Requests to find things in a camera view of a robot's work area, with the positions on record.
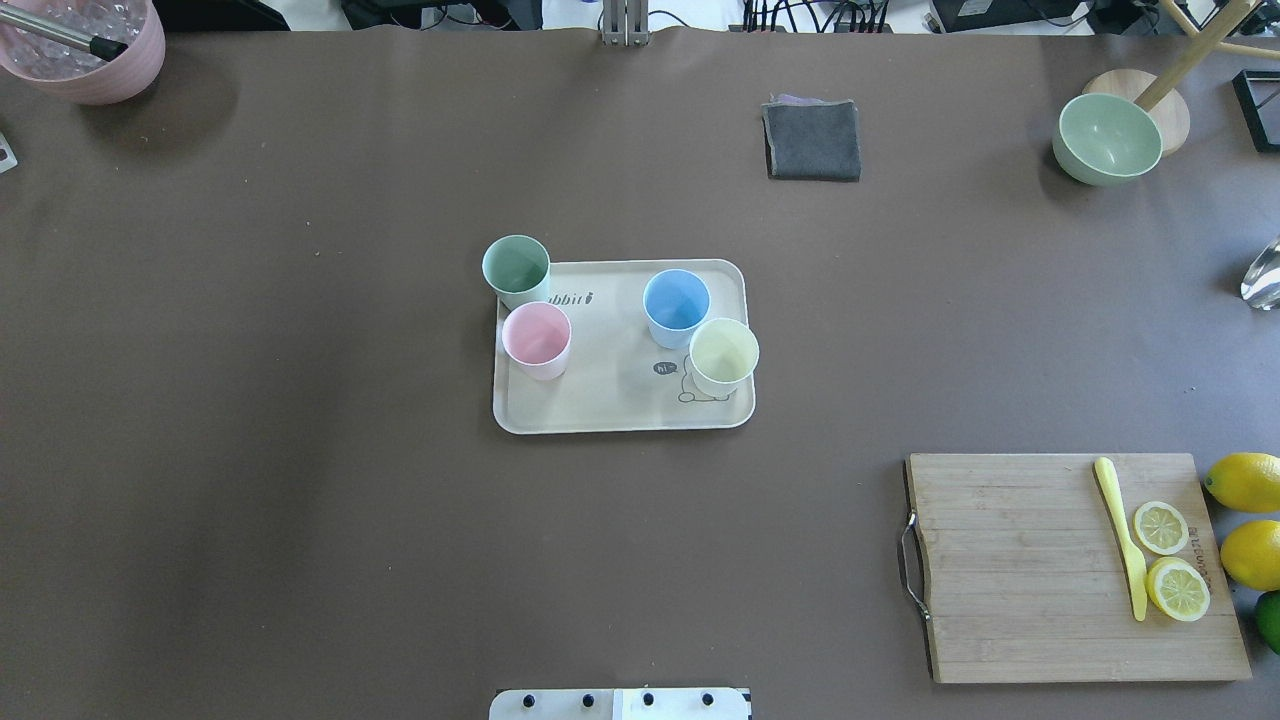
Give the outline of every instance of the cutting board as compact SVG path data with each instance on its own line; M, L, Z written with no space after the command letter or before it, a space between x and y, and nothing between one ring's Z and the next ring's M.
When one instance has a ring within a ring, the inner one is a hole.
M1130 520L1162 500L1187 518L1178 552L1210 587L1180 623L1133 619L1097 455L911 455L929 662L938 683L1242 680L1252 676L1190 455L1108 454ZM1144 550L1148 565L1157 557Z

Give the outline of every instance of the lemon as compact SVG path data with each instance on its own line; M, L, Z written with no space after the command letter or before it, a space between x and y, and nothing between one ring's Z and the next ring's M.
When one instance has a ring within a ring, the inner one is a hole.
M1133 529L1138 542L1156 555L1172 555L1189 539L1187 519L1176 507L1153 500L1133 514Z
M1253 620L1258 624L1258 634L1267 642L1272 652L1280 655L1280 592L1265 592L1253 607Z
M1222 541L1222 569L1256 591L1280 591L1280 521L1253 520Z
M1151 564L1147 597L1174 620L1190 623L1208 612L1208 585L1181 557L1161 557Z
M1280 510L1280 457L1263 452L1233 452L1204 475L1204 489L1240 512Z

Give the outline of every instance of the brown tablecloth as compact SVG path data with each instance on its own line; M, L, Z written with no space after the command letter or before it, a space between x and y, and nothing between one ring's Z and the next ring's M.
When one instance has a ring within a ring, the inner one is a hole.
M1251 682L942 687L896 560L909 452L1280 450L1280 316L1236 293L1280 165L1229 86L1268 64L1193 72L1135 183L1048 150L1088 79L1184 42L383 28L172 37L109 108L0 78L0 715L648 683L762 719L1270 716L1251 591ZM768 179L778 92L858 102L861 182ZM755 416L499 429L479 266L511 232L736 263Z

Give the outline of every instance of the clear glass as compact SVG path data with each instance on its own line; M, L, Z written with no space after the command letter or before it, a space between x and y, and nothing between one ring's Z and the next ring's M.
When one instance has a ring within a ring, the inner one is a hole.
M1244 273L1240 297L1258 310L1271 310L1280 305L1280 237Z

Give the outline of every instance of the cup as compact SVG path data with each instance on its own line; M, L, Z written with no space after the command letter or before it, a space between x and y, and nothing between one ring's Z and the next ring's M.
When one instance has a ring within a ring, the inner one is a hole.
M51 3L44 0L9 0L15 8L36 14L44 14L44 9ZM88 5L84 0L74 0L76 8ZM14 28L0 26L0 67L13 73L27 85L64 100L81 105L108 105L128 100L142 92L160 74L160 65L164 64L164 28L160 27L160 17L156 15L151 0L128 0L131 12L145 12L142 27L138 36L128 40L128 50L119 58L106 63L97 69L84 72L65 79L41 79L24 72L13 59L9 58L10 46L18 37Z
M689 360L694 386L712 397L726 397L755 372L760 343L742 323L716 318L694 332Z
M484 251L484 279L509 310L552 296L552 256L527 234L499 237Z
M1138 105L1102 92L1071 99L1053 128L1053 158L1066 174L1100 187L1129 182L1156 167L1160 127Z
M1280 307L1280 237L1275 238L1244 273L1244 279L1240 281L1240 297L1258 310Z
M512 310L502 325L507 356L535 380L556 379L564 373L572 338L568 315L550 302L526 302Z
M689 270L663 270L644 286L644 313L649 334L658 345L687 347L694 331L707 319L712 296L703 278Z

